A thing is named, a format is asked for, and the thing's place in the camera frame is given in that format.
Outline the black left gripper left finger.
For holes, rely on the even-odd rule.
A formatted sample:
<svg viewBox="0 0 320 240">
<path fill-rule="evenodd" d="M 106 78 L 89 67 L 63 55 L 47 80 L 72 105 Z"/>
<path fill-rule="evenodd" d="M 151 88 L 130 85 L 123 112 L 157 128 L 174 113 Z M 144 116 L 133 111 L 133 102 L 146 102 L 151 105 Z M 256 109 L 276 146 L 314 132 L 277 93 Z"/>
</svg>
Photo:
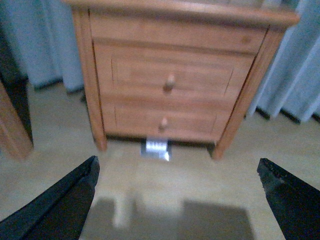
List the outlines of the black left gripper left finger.
<svg viewBox="0 0 320 240">
<path fill-rule="evenodd" d="M 100 173 L 91 156 L 30 203 L 0 222 L 2 240 L 78 240 Z"/>
</svg>

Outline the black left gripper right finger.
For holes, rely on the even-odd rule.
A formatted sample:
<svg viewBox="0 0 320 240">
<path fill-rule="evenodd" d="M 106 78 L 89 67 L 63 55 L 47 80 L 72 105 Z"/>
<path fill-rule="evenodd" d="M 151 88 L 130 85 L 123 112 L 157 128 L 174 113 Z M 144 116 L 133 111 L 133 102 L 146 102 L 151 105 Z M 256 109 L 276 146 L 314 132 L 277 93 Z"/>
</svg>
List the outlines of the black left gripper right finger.
<svg viewBox="0 0 320 240">
<path fill-rule="evenodd" d="M 269 207 L 287 240 L 320 238 L 320 191 L 267 158 L 257 173 Z"/>
</svg>

